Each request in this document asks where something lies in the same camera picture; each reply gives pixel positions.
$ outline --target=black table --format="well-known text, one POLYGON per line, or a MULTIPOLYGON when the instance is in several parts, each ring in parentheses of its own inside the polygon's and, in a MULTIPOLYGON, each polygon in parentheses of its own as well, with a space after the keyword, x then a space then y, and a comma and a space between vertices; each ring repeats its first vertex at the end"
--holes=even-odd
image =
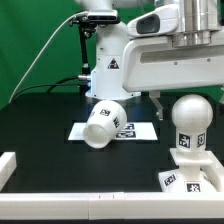
MULTIPOLYGON (((87 102, 78 93, 33 93, 18 97, 0 111, 0 151, 16 152, 17 159, 17 169, 2 192, 160 192, 158 173, 176 168, 169 153, 175 147, 171 110, 182 95, 162 95, 160 102, 167 109, 163 121, 158 120, 157 109, 148 96, 123 103, 129 122, 153 123, 158 141, 113 140, 101 150, 92 149, 84 141, 67 140, 74 122, 86 122, 95 101, 87 102)), ((206 98, 214 111, 207 150, 223 162, 224 107, 206 98)), ((162 221, 183 223, 183 220, 162 221)), ((159 220, 124 222, 160 223, 159 220)))

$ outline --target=black cable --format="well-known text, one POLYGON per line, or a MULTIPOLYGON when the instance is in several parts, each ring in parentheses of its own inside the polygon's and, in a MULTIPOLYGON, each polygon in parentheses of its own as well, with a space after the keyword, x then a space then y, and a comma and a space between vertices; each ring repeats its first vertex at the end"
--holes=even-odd
POLYGON ((65 83, 65 82, 68 82, 68 81, 71 81, 71 80, 76 80, 76 79, 78 79, 77 76, 72 76, 72 77, 68 77, 68 78, 62 79, 62 80, 56 82, 54 85, 52 85, 52 86, 47 90, 47 93, 50 93, 54 88, 56 88, 57 86, 55 86, 55 85, 57 85, 57 84, 62 84, 62 83, 65 83))
POLYGON ((44 85, 30 86, 30 87, 27 87, 27 88, 22 89, 22 90, 20 90, 19 92, 17 92, 17 93, 13 96, 11 102, 13 102, 13 100, 15 100, 15 98, 16 98, 18 95, 20 95, 21 93, 23 93, 23 92, 25 92, 25 91, 27 91, 27 90, 30 90, 30 89, 42 88, 42 87, 52 87, 52 86, 54 86, 54 87, 58 87, 58 86, 76 86, 76 85, 77 85, 77 84, 44 84, 44 85))

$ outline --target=white cable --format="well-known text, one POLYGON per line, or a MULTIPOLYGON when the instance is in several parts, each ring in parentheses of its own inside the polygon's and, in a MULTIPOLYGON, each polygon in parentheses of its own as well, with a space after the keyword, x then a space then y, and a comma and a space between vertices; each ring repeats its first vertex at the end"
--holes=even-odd
POLYGON ((54 33, 51 35, 51 37, 49 38, 49 40, 46 42, 46 44, 44 45, 44 47, 41 49, 40 53, 37 55, 37 57, 35 58, 35 60, 33 61, 33 63, 30 65, 29 69, 26 71, 26 73, 23 75, 22 79, 20 80, 20 82, 18 83, 18 85, 16 86, 16 88, 14 89, 10 99, 9 99, 9 103, 12 102, 12 99, 14 97, 14 95, 16 94, 17 90, 19 89, 19 87, 21 86, 21 84, 23 83, 23 81, 25 80, 25 78, 28 76, 29 72, 31 71, 31 69, 33 68, 33 66, 36 64, 37 60, 40 58, 41 54, 44 52, 44 50, 46 49, 46 47, 49 45, 49 43, 51 42, 51 40, 54 38, 54 36, 58 33, 58 31, 65 25, 65 23, 67 23, 69 20, 71 20, 72 18, 76 17, 77 14, 70 16, 68 19, 66 19, 55 31, 54 33))
POLYGON ((143 6, 142 0, 139 0, 139 4, 140 4, 140 7, 141 7, 142 15, 144 15, 145 14, 145 10, 144 10, 144 6, 143 6))

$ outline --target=cable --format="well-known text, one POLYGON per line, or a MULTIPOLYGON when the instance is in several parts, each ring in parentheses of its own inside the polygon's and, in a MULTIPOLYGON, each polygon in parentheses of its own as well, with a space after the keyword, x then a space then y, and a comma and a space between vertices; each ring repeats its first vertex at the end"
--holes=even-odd
POLYGON ((51 35, 51 37, 48 39, 48 41, 46 42, 46 44, 44 45, 44 47, 41 49, 41 51, 39 52, 39 54, 37 55, 37 57, 34 59, 33 63, 30 65, 30 67, 28 68, 28 70, 26 71, 26 73, 23 75, 22 79, 20 80, 20 82, 18 83, 18 85, 16 86, 16 88, 14 89, 10 99, 9 99, 9 103, 12 102, 12 99, 14 98, 14 95, 16 94, 17 90, 19 89, 19 87, 21 86, 21 84, 23 83, 23 81, 25 80, 25 78, 28 76, 29 72, 31 71, 31 69, 33 68, 33 66, 36 64, 37 60, 40 58, 40 56, 42 55, 42 53, 44 52, 44 50, 46 49, 46 47, 49 45, 49 43, 51 42, 51 40, 54 38, 54 36, 58 33, 58 31, 65 25, 65 23, 67 23, 69 20, 73 19, 74 17, 76 17, 76 14, 70 16, 69 18, 67 18, 55 31, 54 33, 51 35))
POLYGON ((19 92, 17 92, 16 94, 14 94, 11 102, 18 96, 20 95, 21 93, 27 91, 27 90, 30 90, 30 89, 35 89, 35 88, 42 88, 42 87, 60 87, 60 86, 76 86, 77 84, 43 84, 43 85, 35 85, 35 86, 30 86, 30 87, 27 87, 25 89, 22 89, 20 90, 19 92))
POLYGON ((143 3, 142 3, 142 0, 139 0, 139 4, 140 4, 140 7, 141 7, 142 15, 144 15, 145 14, 145 10, 144 10, 144 6, 143 6, 143 3))
POLYGON ((62 79, 62 80, 56 82, 54 85, 52 85, 52 86, 47 90, 47 93, 50 93, 55 87, 57 87, 56 85, 58 85, 58 84, 62 84, 62 83, 65 83, 65 82, 68 82, 68 81, 71 81, 71 80, 76 80, 76 79, 78 79, 78 77, 76 77, 76 76, 68 77, 68 78, 62 79))

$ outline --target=white cup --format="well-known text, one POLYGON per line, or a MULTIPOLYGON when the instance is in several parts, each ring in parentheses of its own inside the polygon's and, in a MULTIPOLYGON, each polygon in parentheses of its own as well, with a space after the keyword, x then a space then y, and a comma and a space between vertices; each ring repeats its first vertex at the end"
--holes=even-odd
POLYGON ((93 148, 105 147, 124 128, 127 115, 124 108, 111 100, 97 103, 83 130, 85 142, 93 148))

